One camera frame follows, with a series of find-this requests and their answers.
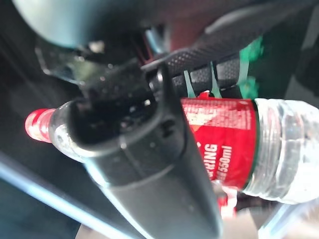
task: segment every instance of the plastic water bottle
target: plastic water bottle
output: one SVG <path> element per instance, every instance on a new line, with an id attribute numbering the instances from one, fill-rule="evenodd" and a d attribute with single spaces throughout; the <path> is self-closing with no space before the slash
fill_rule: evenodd
<path id="1" fill-rule="evenodd" d="M 317 108 L 266 99 L 182 102 L 211 181 L 288 204 L 319 197 Z"/>
<path id="2" fill-rule="evenodd" d="M 301 101 L 255 102 L 258 158 L 243 192 L 290 204 L 319 197 L 319 110 Z"/>

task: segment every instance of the clear plastic bottle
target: clear plastic bottle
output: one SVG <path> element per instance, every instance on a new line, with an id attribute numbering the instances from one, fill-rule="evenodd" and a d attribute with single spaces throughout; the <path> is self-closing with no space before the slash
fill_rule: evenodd
<path id="1" fill-rule="evenodd" d="M 259 147 L 243 192 L 289 204 L 319 197 L 319 110 L 301 101 L 255 102 Z"/>
<path id="2" fill-rule="evenodd" d="M 214 103 L 214 107 L 219 107 L 221 111 L 212 111 L 211 106 L 205 103 L 207 101 L 219 101 L 217 104 Z M 209 127 L 203 119 L 211 120 L 211 118 L 207 115 L 203 117 L 203 115 L 207 112 L 213 112 L 213 117 L 224 117 L 225 111 L 228 110 L 234 116 L 232 101 L 237 101 L 240 105 L 247 105 L 248 102 L 247 100 L 214 98 L 209 100 L 187 99 L 188 105 L 186 107 L 193 107 L 197 110 L 198 115 L 195 118 L 192 115 L 192 120 L 196 121 L 197 117 L 200 119 L 201 125 Z M 253 167 L 245 161 L 236 165 L 237 172 L 242 171 L 243 167 L 248 170 L 253 169 L 252 174 L 245 178 L 247 182 L 245 187 L 240 189 L 248 195 L 288 204 L 302 203 L 318 198 L 319 110 L 301 101 L 256 99 L 255 103 L 258 111 L 257 121 L 259 122 L 256 124 L 259 127 L 257 130 L 259 132 L 257 135 L 259 137 L 258 143 L 256 149 L 253 149 L 255 150 L 255 166 Z M 81 156 L 74 152 L 77 145 L 69 137 L 65 124 L 68 106 L 69 103 L 66 103 L 56 110 L 34 111 L 27 118 L 25 128 L 32 138 L 52 142 L 65 155 L 83 162 Z M 236 139 L 234 134 L 222 135 L 231 140 Z"/>

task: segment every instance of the red bottle label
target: red bottle label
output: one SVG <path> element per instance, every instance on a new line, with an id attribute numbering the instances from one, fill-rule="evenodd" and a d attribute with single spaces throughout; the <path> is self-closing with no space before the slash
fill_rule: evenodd
<path id="1" fill-rule="evenodd" d="M 256 114 L 251 100 L 182 99 L 185 115 L 211 181 L 242 189 L 256 147 Z"/>

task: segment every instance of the water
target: water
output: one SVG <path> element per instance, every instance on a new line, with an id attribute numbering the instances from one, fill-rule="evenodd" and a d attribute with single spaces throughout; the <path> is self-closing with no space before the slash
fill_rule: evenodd
<path id="1" fill-rule="evenodd" d="M 243 192 L 289 204 L 319 197 L 319 110 L 301 101 L 256 104 L 256 167 Z"/>

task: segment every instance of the red bottle cap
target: red bottle cap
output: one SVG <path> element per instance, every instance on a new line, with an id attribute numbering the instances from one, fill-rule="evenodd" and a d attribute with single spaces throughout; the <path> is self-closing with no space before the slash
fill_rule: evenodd
<path id="1" fill-rule="evenodd" d="M 25 131 L 36 140 L 51 143 L 49 138 L 49 123 L 55 109 L 38 109 L 25 120 Z"/>

